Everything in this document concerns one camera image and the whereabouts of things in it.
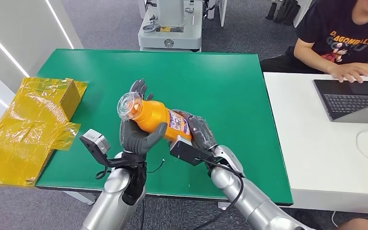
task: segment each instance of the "yellow packaging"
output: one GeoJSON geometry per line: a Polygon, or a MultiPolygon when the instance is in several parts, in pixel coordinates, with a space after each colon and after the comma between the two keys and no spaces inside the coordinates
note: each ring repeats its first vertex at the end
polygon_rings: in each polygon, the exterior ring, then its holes
{"type": "Polygon", "coordinates": [[[0,119],[0,184],[34,185],[54,150],[68,150],[80,128],[69,122],[87,83],[24,78],[0,119]]]}

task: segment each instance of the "green tabletop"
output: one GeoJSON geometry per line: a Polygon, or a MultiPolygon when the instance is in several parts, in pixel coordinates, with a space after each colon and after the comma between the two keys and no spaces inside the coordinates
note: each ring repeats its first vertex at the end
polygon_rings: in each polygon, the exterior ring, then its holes
{"type": "MultiPolygon", "coordinates": [[[[89,83],[71,121],[81,123],[77,137],[90,128],[102,133],[109,157],[122,150],[116,104],[134,80],[144,78],[154,100],[205,118],[217,142],[231,148],[246,177],[274,202],[292,203],[257,55],[58,49],[37,76],[89,83]]],[[[224,198],[204,164],[171,156],[164,140],[148,153],[148,170],[162,159],[163,166],[148,174],[148,194],[224,198]]],[[[76,138],[69,151],[53,154],[36,186],[102,189],[106,177],[96,180],[95,174],[103,169],[76,138]]]]}

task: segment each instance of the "bottle label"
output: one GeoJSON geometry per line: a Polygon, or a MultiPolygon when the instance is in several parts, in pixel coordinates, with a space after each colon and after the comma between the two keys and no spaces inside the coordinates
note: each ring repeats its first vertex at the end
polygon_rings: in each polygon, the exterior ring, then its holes
{"type": "Polygon", "coordinates": [[[187,135],[190,134],[190,127],[188,126],[188,123],[184,119],[184,117],[173,111],[169,111],[169,115],[170,115],[170,122],[169,122],[170,128],[181,131],[187,135]]]}

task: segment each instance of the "clear plastic cap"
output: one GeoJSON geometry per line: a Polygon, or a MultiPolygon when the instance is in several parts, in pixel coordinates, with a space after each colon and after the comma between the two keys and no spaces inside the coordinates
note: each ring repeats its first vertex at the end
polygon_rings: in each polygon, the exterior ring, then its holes
{"type": "Polygon", "coordinates": [[[137,92],[127,92],[119,99],[116,110],[122,120],[134,119],[142,110],[142,99],[137,92]]]}

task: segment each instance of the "gray carpet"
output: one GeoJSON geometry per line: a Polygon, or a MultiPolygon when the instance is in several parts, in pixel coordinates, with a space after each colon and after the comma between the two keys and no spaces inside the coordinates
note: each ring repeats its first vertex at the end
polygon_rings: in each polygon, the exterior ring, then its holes
{"type": "MultiPolygon", "coordinates": [[[[141,24],[136,0],[63,0],[67,13],[85,48],[138,50],[141,24]]],[[[284,53],[294,44],[292,26],[275,24],[264,18],[271,1],[229,0],[225,27],[216,20],[205,21],[203,51],[257,53],[260,59],[284,53]]],[[[145,198],[146,230],[191,229],[213,218],[220,210],[215,202],[145,198]]],[[[77,230],[90,210],[61,191],[0,187],[0,230],[77,230]]],[[[285,209],[293,215],[294,209],[285,209]]],[[[139,228],[141,206],[127,230],[139,228]]],[[[309,210],[323,229],[335,227],[332,212],[309,210]]],[[[336,223],[368,215],[341,213],[336,223]]],[[[206,230],[248,230],[236,210],[230,211],[206,230]]]]}

